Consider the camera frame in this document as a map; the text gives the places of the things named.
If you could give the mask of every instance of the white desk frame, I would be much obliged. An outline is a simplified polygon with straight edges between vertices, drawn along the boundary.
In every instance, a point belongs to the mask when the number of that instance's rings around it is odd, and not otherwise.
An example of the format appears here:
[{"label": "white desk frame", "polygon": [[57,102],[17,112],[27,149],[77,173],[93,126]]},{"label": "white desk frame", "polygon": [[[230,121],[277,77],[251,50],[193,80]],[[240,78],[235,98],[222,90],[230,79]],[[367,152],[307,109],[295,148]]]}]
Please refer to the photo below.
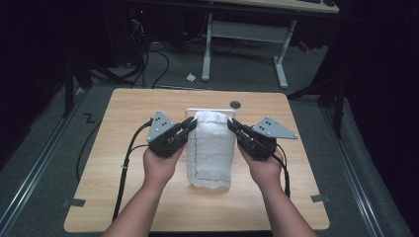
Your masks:
[{"label": "white desk frame", "polygon": [[212,37],[231,38],[240,40],[254,40],[281,43],[282,47],[278,56],[274,57],[278,80],[282,89],[288,88],[287,78],[284,73],[283,60],[293,36],[296,20],[291,21],[287,28],[268,27],[241,23],[213,21],[209,13],[207,29],[207,46],[204,56],[203,81],[210,79],[210,43]]}]

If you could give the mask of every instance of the person's left hand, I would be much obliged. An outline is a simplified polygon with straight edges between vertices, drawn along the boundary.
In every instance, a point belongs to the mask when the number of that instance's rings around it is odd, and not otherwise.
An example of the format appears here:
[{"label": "person's left hand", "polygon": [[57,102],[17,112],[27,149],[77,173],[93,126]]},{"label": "person's left hand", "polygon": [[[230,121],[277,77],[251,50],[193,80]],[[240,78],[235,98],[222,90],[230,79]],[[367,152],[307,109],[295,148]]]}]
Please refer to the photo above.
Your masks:
[{"label": "person's left hand", "polygon": [[169,158],[159,157],[147,148],[143,155],[144,183],[142,186],[163,191],[167,182],[175,174],[176,163],[184,148],[185,146],[182,146]]}]

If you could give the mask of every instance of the desk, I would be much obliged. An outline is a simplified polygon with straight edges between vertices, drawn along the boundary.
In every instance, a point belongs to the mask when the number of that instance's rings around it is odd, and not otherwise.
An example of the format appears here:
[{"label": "desk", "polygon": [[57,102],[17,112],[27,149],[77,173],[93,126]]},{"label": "desk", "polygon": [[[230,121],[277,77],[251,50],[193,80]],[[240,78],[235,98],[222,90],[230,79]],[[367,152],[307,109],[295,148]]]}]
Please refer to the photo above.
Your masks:
[{"label": "desk", "polygon": [[[185,109],[229,109],[239,101],[236,118],[255,124],[264,116],[298,133],[287,97],[279,93],[117,89],[107,108],[89,156],[75,198],[85,199],[83,207],[71,206],[64,223],[68,232],[104,231],[112,221],[121,177],[121,165],[135,131],[162,111],[172,121],[183,121]],[[148,129],[135,145],[144,144]],[[279,139],[288,156],[292,201],[314,229],[325,229],[329,220],[319,195],[301,139]],[[142,153],[130,156],[122,208],[141,186]],[[237,148],[231,171],[230,190],[193,187],[186,172],[186,149],[176,173],[161,197],[151,231],[250,231],[269,230],[270,225],[259,189]]]},{"label": "desk", "polygon": [[[315,4],[301,2],[297,0],[213,0],[220,3],[242,4],[267,8],[280,8],[294,11],[308,11],[317,13],[333,13],[339,12],[339,8],[328,7],[324,3]],[[207,47],[204,56],[203,65],[203,81],[210,79],[210,44],[212,37],[232,38],[241,40],[257,40],[281,43],[282,47],[274,56],[274,65],[277,70],[280,87],[288,88],[287,78],[284,73],[283,60],[286,55],[287,48],[290,44],[291,37],[296,20],[292,20],[287,28],[257,26],[251,24],[229,23],[221,21],[213,21],[212,13],[209,13],[207,27]]]}]

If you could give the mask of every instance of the forearm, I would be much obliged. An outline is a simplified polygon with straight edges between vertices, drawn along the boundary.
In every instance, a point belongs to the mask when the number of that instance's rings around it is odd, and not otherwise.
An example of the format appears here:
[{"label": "forearm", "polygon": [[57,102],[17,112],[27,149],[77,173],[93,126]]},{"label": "forearm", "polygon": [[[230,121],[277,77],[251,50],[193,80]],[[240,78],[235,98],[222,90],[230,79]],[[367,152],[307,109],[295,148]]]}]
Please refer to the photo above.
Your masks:
[{"label": "forearm", "polygon": [[142,187],[103,236],[148,236],[162,190]]},{"label": "forearm", "polygon": [[274,236],[316,236],[281,187],[262,190],[262,196]]}]

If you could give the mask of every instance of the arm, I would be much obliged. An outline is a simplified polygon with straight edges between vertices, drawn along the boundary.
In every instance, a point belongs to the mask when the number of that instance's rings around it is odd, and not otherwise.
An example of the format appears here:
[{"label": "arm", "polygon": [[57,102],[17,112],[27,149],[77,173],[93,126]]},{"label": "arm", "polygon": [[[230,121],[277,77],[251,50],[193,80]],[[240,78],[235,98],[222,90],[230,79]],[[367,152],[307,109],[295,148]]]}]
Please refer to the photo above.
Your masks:
[{"label": "arm", "polygon": [[[274,158],[255,161],[240,146],[238,147],[250,168],[252,179],[262,192],[274,236],[316,236],[291,200],[284,193],[281,185],[281,165]],[[283,158],[281,152],[275,155]]]},{"label": "arm", "polygon": [[166,159],[156,156],[149,149],[145,150],[142,187],[103,236],[148,236],[161,194],[175,173],[176,163],[183,148]]}]

